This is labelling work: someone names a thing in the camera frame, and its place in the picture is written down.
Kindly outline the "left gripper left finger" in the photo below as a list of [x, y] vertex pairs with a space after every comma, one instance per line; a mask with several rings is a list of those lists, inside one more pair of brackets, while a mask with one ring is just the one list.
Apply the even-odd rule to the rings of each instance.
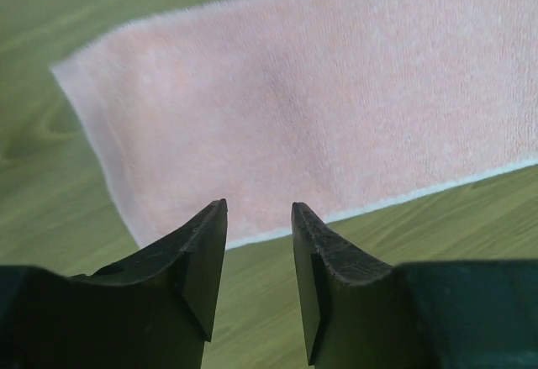
[[4, 368], [198, 368], [211, 340], [227, 204], [92, 275], [1, 269]]

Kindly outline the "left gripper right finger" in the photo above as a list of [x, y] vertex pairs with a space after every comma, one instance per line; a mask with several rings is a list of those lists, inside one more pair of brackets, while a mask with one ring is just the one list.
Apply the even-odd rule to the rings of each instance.
[[537, 263], [389, 265], [292, 207], [307, 361], [317, 368], [534, 368]]

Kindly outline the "pink towel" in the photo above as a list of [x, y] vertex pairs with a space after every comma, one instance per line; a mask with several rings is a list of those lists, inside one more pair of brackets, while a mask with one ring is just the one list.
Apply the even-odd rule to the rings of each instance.
[[537, 0], [224, 0], [52, 71], [140, 246], [215, 199], [238, 247], [537, 162]]

